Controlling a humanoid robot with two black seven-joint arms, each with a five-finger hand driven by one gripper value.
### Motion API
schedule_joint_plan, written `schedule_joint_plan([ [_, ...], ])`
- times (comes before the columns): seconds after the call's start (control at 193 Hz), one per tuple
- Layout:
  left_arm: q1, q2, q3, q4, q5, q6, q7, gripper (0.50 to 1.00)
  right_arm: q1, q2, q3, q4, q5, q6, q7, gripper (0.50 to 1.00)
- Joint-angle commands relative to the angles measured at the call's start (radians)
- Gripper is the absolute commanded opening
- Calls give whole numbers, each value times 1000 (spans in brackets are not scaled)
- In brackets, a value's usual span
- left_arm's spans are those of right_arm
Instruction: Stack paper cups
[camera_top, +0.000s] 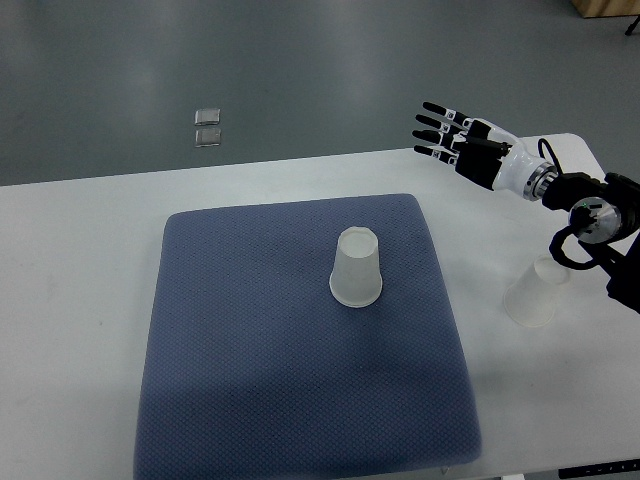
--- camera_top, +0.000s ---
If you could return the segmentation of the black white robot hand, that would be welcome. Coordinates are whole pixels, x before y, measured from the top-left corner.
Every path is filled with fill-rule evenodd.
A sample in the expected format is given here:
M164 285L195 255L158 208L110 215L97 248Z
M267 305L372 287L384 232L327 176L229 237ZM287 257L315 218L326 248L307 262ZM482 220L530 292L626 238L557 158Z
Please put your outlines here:
M453 145L457 154L422 145L413 150L455 164L454 170L473 183L488 190L508 190L526 200L541 200L558 177L556 165L531 153L510 132L432 102L423 102L422 108L425 114L417 114L415 119L434 130L413 130L412 135L433 145ZM462 123L462 128L447 122Z

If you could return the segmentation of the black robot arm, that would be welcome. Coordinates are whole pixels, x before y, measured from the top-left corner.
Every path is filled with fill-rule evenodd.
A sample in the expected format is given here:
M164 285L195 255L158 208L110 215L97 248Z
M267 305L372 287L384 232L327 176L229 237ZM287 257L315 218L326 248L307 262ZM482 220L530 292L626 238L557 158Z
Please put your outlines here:
M546 139L531 152L521 138L485 119L431 102L422 108L416 116L421 127L412 133L415 152L452 166L487 190L507 190L567 212L567 226L550 242L551 257L575 271L601 268L609 277L608 296L639 309L639 244L633 242L625 253L612 246L639 236L637 182L616 173L597 180L566 172Z

